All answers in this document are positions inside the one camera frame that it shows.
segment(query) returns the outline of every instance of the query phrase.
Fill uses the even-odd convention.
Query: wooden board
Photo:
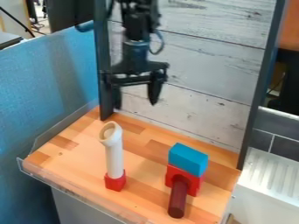
[[[239,151],[249,107],[184,88],[164,85],[160,102],[152,107],[145,86],[122,90],[122,110],[146,117],[167,129]]]
[[[121,24],[111,24],[114,63],[122,58]],[[170,64],[169,83],[195,92],[251,105],[264,51],[163,32],[165,48],[151,60]],[[160,43],[153,39],[152,47]]]
[[[239,151],[276,0],[158,2],[166,46],[149,57],[169,62],[170,78],[154,108],[145,87],[124,88],[123,109],[137,119]],[[117,7],[112,20],[115,63],[122,41]],[[156,48],[158,40],[152,40]]]
[[[94,203],[106,201],[102,206],[120,216],[128,210],[154,223],[214,224],[220,221],[240,174],[234,169],[237,154],[114,114],[110,120],[118,122],[124,129],[124,164],[128,183],[122,192],[109,191],[103,182],[105,150],[97,140],[104,122],[98,117],[97,108],[82,116],[32,153],[24,161],[24,168],[65,187],[76,197],[88,198]],[[196,198],[188,196],[186,216],[182,220],[172,219],[166,213],[170,189],[164,186],[164,175],[168,150],[176,142],[201,150],[210,158],[201,192]]]
[[[121,59],[121,27],[111,24],[113,62]],[[146,86],[124,87],[122,110],[138,119],[239,151],[263,51],[164,33],[169,81],[152,107]]]
[[[264,48],[275,0],[159,0],[162,31]],[[113,20],[120,20],[115,8]]]

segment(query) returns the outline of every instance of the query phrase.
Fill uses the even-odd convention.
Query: black vertical post
[[[239,161],[237,165],[237,169],[239,170],[243,169],[245,163],[248,145],[254,127],[254,120],[258,113],[258,108],[261,105],[261,99],[265,94],[265,86],[267,85],[267,77],[269,76],[269,71],[271,71],[271,66],[273,65],[273,62],[276,58],[276,47],[277,47],[276,44],[277,44],[281,21],[283,18],[284,6],[285,6],[285,0],[277,0],[275,5],[275,12],[273,15],[272,24],[268,36],[268,42],[266,45],[266,51],[264,53],[264,58],[261,64],[260,75],[256,84],[254,98],[253,98],[253,102],[251,105],[251,109],[247,121],[245,135],[243,138],[243,144],[239,155]]]
[[[94,38],[101,120],[104,121],[114,112],[112,87],[104,81],[111,71],[106,0],[94,0]]]

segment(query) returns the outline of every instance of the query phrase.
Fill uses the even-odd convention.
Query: wooden table surface
[[[280,48],[299,51],[299,0],[289,0],[282,23]]]
[[[104,122],[99,120],[99,108],[88,112],[33,152],[24,160],[24,168],[65,187],[72,195],[102,204],[127,220],[134,218],[124,211],[163,224],[215,224],[220,221],[240,175],[234,168],[238,154],[125,115],[114,114],[109,120],[116,121],[124,130],[127,184],[121,192],[110,191],[104,186],[105,150],[97,140]],[[205,183],[198,197],[188,196],[186,214],[181,220],[167,214],[170,188],[164,185],[168,150],[176,142],[209,155]]]

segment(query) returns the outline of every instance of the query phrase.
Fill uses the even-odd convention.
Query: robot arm
[[[118,0],[121,5],[122,26],[124,28],[122,41],[122,61],[104,73],[105,81],[113,86],[116,100],[115,107],[121,107],[120,87],[133,85],[148,85],[149,101],[155,105],[158,101],[162,85],[167,81],[168,63],[148,60],[148,54],[158,54],[163,50],[163,38],[156,29],[161,17],[157,0]],[[109,6],[108,16],[111,16],[115,0]],[[161,47],[157,52],[150,49],[150,34],[155,33],[161,39]]]

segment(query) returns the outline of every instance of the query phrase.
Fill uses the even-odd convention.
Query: blue cushioned panel
[[[168,162],[194,176],[201,177],[208,166],[208,156],[181,143],[169,151]]]
[[[50,188],[21,173],[16,157],[97,97],[92,31],[70,28],[0,51],[0,223],[59,223]]]

